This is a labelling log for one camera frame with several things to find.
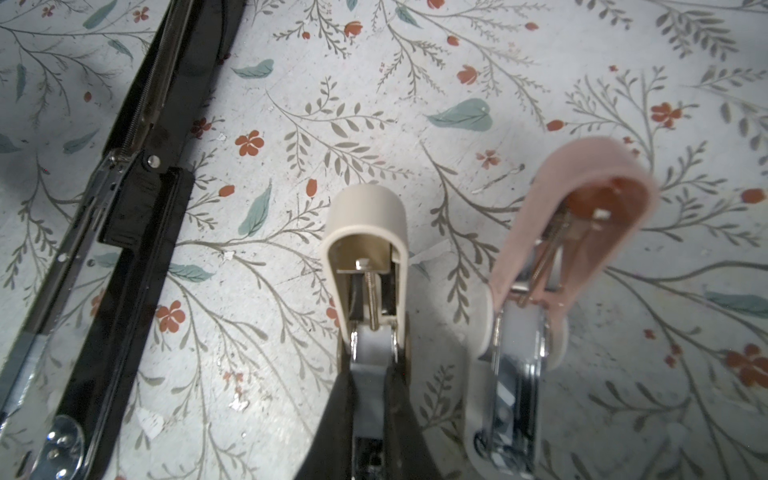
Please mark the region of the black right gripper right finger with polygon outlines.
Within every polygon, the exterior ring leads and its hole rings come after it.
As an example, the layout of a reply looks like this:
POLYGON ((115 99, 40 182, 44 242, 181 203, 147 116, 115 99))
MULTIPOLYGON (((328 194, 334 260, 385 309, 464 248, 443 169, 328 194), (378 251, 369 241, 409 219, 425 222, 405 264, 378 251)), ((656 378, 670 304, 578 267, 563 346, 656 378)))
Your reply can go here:
POLYGON ((384 464, 386 479, 442 479, 421 433, 408 387, 395 365, 384 386, 384 464))

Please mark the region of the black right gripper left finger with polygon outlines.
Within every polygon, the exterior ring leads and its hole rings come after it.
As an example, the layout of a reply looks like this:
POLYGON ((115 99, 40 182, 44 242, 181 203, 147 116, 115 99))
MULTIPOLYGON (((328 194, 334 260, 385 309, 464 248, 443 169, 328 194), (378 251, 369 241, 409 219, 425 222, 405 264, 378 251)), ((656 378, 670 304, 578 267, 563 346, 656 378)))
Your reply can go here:
POLYGON ((351 478, 355 395, 351 373, 339 373, 296 480, 351 478))

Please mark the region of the beige mini stapler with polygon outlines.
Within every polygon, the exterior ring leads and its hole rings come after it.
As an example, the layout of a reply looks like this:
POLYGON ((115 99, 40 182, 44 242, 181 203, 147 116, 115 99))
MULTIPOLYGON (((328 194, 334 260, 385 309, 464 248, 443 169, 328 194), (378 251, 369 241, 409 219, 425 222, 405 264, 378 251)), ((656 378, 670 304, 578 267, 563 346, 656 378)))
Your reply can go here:
MULTIPOLYGON (((320 257, 339 322, 339 373, 395 365, 409 378, 407 244, 405 209, 390 189, 354 185, 332 200, 320 257)), ((384 438, 353 433, 351 463, 350 479, 386 479, 384 438)))

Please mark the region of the black long stapler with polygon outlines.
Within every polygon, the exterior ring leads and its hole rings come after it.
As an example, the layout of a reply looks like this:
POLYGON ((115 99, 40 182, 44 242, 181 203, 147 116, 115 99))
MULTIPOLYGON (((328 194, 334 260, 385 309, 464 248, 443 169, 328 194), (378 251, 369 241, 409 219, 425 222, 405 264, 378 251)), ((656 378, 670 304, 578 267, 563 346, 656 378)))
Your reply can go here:
POLYGON ((194 176, 182 151, 240 1, 174 1, 1 372, 1 475, 100 479, 194 176))

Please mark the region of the pink mini stapler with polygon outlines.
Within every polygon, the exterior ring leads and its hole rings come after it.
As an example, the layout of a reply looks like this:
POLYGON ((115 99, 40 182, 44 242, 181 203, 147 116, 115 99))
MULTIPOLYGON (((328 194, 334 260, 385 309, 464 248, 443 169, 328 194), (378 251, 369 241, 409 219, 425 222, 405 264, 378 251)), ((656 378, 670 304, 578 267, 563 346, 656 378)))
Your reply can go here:
POLYGON ((480 286, 466 339, 462 441, 485 479, 531 479, 542 377, 581 292, 653 213, 659 190, 620 142, 572 141, 538 169, 480 286))

